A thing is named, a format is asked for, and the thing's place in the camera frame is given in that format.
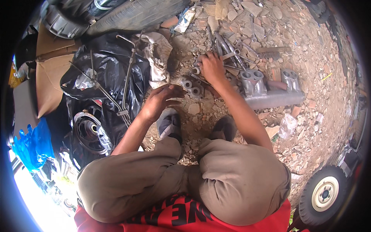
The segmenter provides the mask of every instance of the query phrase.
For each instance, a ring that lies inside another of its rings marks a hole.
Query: cardboard box
[[[41,23],[36,47],[37,117],[55,110],[62,100],[60,79],[70,68],[79,41],[56,37]]]

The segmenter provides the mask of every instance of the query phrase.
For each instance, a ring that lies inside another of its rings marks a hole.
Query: plastic bag
[[[279,125],[278,136],[281,138],[289,138],[295,131],[298,121],[290,114],[285,114]]]
[[[51,135],[45,118],[41,118],[39,124],[32,129],[28,125],[28,133],[19,131],[20,139],[14,138],[12,149],[30,172],[38,172],[46,162],[46,159],[54,158]]]

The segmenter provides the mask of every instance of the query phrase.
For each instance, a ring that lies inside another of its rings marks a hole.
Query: black tire
[[[109,30],[142,30],[182,12],[189,0],[133,0],[114,9],[86,31],[97,35]]]
[[[334,203],[325,211],[316,211],[312,205],[312,194],[316,185],[325,177],[336,178],[339,184],[339,192]],[[313,174],[306,183],[299,202],[299,215],[301,221],[308,226],[327,225],[339,211],[347,194],[347,178],[340,167],[324,166]]]

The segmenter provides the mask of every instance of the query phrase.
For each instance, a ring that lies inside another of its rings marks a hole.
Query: wheel
[[[72,203],[68,199],[65,199],[63,203],[67,208],[72,208],[73,207]]]
[[[142,30],[182,12],[189,2],[189,0],[127,1],[91,25],[86,33],[97,35],[115,29]]]
[[[327,224],[347,194],[347,178],[340,167],[324,166],[306,183],[299,202],[301,221],[308,226]]]

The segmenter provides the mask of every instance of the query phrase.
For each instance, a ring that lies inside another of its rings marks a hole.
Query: khaki pants
[[[78,176],[87,213],[100,222],[121,222],[177,193],[189,193],[220,220],[250,225],[287,199],[291,175],[268,149],[204,139],[199,165],[184,166],[179,142],[166,137],[154,151],[95,160]]]

